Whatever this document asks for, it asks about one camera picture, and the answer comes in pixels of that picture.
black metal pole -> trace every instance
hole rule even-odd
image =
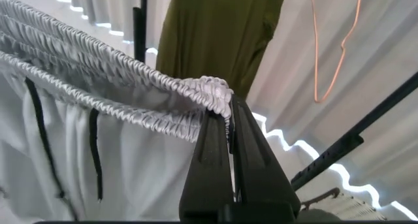
[[[360,146],[364,140],[360,136],[365,129],[378,120],[382,115],[388,112],[392,107],[402,101],[406,96],[418,88],[418,72],[403,83],[397,90],[390,94],[383,102],[378,104],[361,121],[354,125],[324,153],[322,153],[314,162],[300,171],[292,180],[292,188],[296,191],[310,180],[321,174],[333,163]]]
[[[141,62],[145,62],[147,4],[148,0],[141,0],[141,8],[133,8],[134,57]]]

green cloth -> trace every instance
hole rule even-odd
[[[157,70],[215,76],[245,98],[279,20],[283,0],[171,0]]]

black drawstring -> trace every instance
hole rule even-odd
[[[38,124],[40,139],[42,140],[42,143],[44,145],[44,150],[45,150],[45,154],[46,154],[46,157],[48,159],[49,166],[50,166],[50,170],[51,170],[51,173],[52,173],[52,178],[54,179],[54,182],[57,185],[57,188],[58,188],[58,191],[59,191],[57,197],[60,198],[61,201],[63,201],[69,207],[69,210],[71,212],[71,215],[72,215],[73,219],[75,221],[78,221],[78,216],[77,216],[76,210],[75,210],[74,206],[71,204],[71,201],[69,199],[65,198],[65,192],[64,192],[62,183],[59,181],[59,178],[58,178],[58,175],[57,175],[57,170],[56,170],[54,158],[52,157],[50,143],[49,143],[48,137],[46,135],[46,129],[45,129],[45,123],[44,123],[44,113],[42,111],[42,104],[40,102],[37,89],[36,89],[34,83],[30,79],[26,78],[25,83],[26,83],[26,86],[27,86],[27,88],[29,90],[29,93],[31,95],[31,98],[32,98],[33,108],[35,109],[35,115],[36,115],[36,118],[37,118],[37,124]]]
[[[93,156],[94,168],[97,175],[97,200],[99,202],[103,199],[103,177],[102,166],[100,164],[99,150],[97,149],[97,116],[99,111],[91,109],[89,126],[90,126],[90,150]]]

drawstring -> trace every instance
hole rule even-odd
[[[90,151],[93,156],[94,168],[97,175],[97,200],[99,202],[103,199],[103,178],[102,178],[102,167],[100,164],[99,150],[97,149],[97,116],[99,111],[91,109],[89,117],[89,128],[90,128]]]
[[[340,72],[342,62],[343,62],[343,60],[346,56],[346,48],[345,48],[344,44],[346,43],[347,38],[353,32],[354,27],[357,25],[357,20],[359,19],[361,0],[357,0],[357,8],[356,8],[356,12],[355,12],[355,18],[354,18],[353,26],[351,27],[350,31],[348,32],[346,37],[344,37],[344,39],[341,42],[342,53],[341,53],[340,62],[338,63],[337,69],[335,70],[335,74],[334,74],[334,77],[332,78],[332,82],[331,82],[330,86],[328,87],[327,92],[324,94],[324,96],[322,97],[321,100],[318,100],[318,90],[317,90],[318,89],[318,30],[317,30],[317,26],[316,26],[316,14],[315,14],[315,3],[314,3],[314,1],[315,0],[312,0],[313,28],[315,30],[315,93],[314,93],[314,98],[315,98],[316,103],[322,103],[323,101],[325,101],[325,99],[327,99],[329,93],[331,92],[332,87],[334,87],[335,80],[337,79],[338,73]]]
[[[62,186],[61,181],[59,181],[58,175],[57,175],[57,170],[56,170],[56,165],[54,162],[54,158],[52,157],[52,152],[51,152],[51,147],[50,147],[50,143],[48,141],[48,136],[46,135],[46,129],[45,129],[45,123],[44,123],[44,113],[42,111],[42,103],[40,102],[38,93],[37,93],[37,89],[34,85],[34,83],[26,78],[25,79],[25,83],[26,86],[29,90],[29,93],[31,95],[32,98],[32,102],[33,102],[33,108],[35,109],[35,115],[36,115],[36,119],[37,119],[37,124],[38,124],[38,129],[39,129],[39,135],[40,135],[40,139],[42,140],[42,144],[44,145],[44,150],[45,150],[45,154],[46,154],[46,158],[48,160],[49,166],[50,166],[50,170],[52,173],[52,178],[55,182],[55,184],[57,185],[58,188],[58,195],[57,197],[64,202],[72,215],[72,218],[75,221],[78,221],[78,216],[76,213],[76,210],[74,208],[74,206],[72,205],[71,201],[69,199],[65,198],[65,192]]]

hanging clothing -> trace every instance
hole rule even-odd
[[[171,0],[157,70],[216,76],[245,98],[276,29],[283,0]]]
[[[173,79],[16,0],[0,0],[0,186],[20,217],[178,220],[219,78]]]

